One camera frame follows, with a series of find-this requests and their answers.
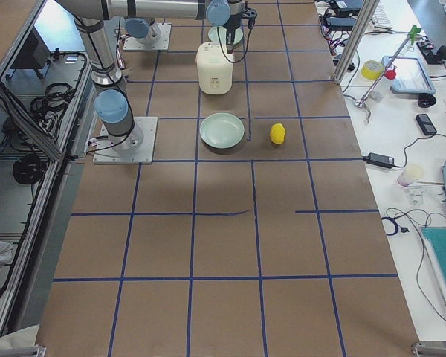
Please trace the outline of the green plate near arm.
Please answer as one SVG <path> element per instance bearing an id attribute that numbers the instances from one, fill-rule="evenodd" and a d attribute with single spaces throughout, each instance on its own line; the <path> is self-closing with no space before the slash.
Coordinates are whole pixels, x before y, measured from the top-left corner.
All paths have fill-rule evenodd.
<path id="1" fill-rule="evenodd" d="M 200 124 L 200 138 L 212 148 L 229 149 L 236 146 L 245 134 L 243 122 L 230 113 L 214 113 Z"/>
<path id="2" fill-rule="evenodd" d="M 211 27 L 208 31 L 208 38 L 211 42 L 218 42 L 219 40 L 223 45 L 226 44 L 226 29 L 222 26 Z M 238 28 L 235 32 L 234 45 L 238 45 L 243 39 L 243 32 Z"/>

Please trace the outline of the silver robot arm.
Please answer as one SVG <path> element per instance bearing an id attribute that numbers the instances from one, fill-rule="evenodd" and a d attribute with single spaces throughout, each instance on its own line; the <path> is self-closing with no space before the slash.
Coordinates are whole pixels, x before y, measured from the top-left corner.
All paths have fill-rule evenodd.
<path id="1" fill-rule="evenodd" d="M 156 18 L 206 19 L 216 28 L 224 28 L 218 45 L 222 56 L 235 64 L 233 49 L 237 29 L 242 21 L 248 21 L 252 30 L 257 11 L 248 7 L 246 1 L 59 1 L 73 17 L 77 30 L 91 61 L 91 78 L 97 90 L 94 107 L 101 121 L 114 140 L 113 146 L 124 149 L 139 138 L 142 131 L 135 128 L 126 85 L 116 64 L 117 55 L 109 45 L 104 22 L 114 17 L 126 20 L 126 31 L 134 38 L 147 39 Z"/>

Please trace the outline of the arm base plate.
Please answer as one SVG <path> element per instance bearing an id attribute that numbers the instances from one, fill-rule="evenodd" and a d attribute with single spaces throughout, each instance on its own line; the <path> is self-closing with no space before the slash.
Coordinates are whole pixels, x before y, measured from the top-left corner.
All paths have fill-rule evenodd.
<path id="1" fill-rule="evenodd" d="M 172 29 L 170 23 L 149 25 L 143 19 L 128 19 L 125 24 L 127 37 L 123 45 L 125 51 L 167 51 Z"/>
<path id="2" fill-rule="evenodd" d="M 128 137 L 109 136 L 104 125 L 100 135 L 106 136 L 95 149 L 95 164 L 151 164 L 155 148 L 157 117 L 134 117 L 135 125 Z"/>

